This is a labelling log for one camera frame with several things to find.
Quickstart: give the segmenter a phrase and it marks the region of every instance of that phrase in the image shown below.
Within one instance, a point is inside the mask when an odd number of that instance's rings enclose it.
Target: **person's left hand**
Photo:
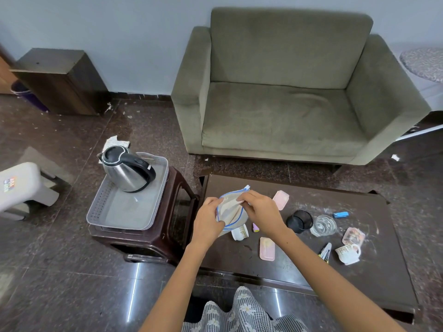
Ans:
[[[195,217],[191,243],[202,249],[204,253],[207,252],[224,228],[224,221],[215,220],[217,206],[222,201],[223,198],[206,198]]]

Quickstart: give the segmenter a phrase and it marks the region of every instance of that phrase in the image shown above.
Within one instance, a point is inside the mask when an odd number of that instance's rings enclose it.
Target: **wooden door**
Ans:
[[[9,65],[0,57],[0,93],[12,94],[11,85],[17,78],[9,71]]]

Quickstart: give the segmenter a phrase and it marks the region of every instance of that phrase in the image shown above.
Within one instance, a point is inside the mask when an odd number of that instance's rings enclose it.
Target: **person's right arm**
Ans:
[[[271,198],[250,190],[237,200],[245,201],[242,206],[249,218],[286,253],[345,331],[405,332],[287,228]]]

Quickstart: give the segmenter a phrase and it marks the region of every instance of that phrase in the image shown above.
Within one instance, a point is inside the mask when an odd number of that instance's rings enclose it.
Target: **kettle body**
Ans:
[[[156,178],[154,168],[147,161],[122,145],[111,146],[97,157],[109,178],[125,192],[139,192]]]

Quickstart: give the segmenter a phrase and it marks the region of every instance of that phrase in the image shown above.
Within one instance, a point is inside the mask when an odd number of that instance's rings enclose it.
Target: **sofa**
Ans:
[[[431,110],[365,14],[214,8],[172,90],[191,154],[364,165]]]

